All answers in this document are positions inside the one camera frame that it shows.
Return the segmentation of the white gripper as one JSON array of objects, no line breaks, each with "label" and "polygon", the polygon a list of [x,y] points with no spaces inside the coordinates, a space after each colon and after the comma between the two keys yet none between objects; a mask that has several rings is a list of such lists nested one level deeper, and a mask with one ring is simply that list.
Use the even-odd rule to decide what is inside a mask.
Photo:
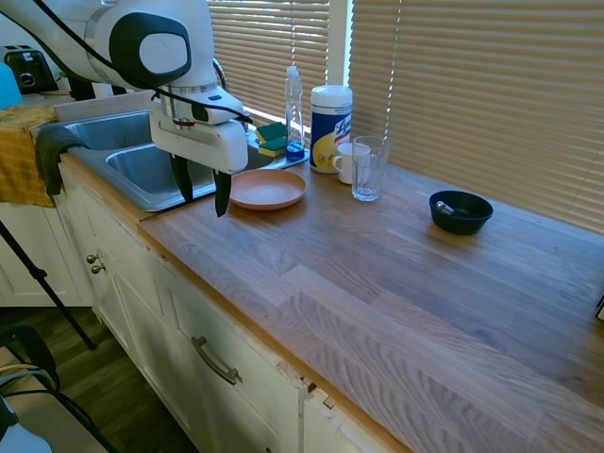
[{"label": "white gripper", "polygon": [[176,184],[186,203],[193,201],[193,184],[188,160],[213,171],[216,215],[227,212],[232,176],[248,164],[247,136],[231,113],[215,113],[176,100],[161,99],[151,104],[151,137],[155,146],[171,153]]}]

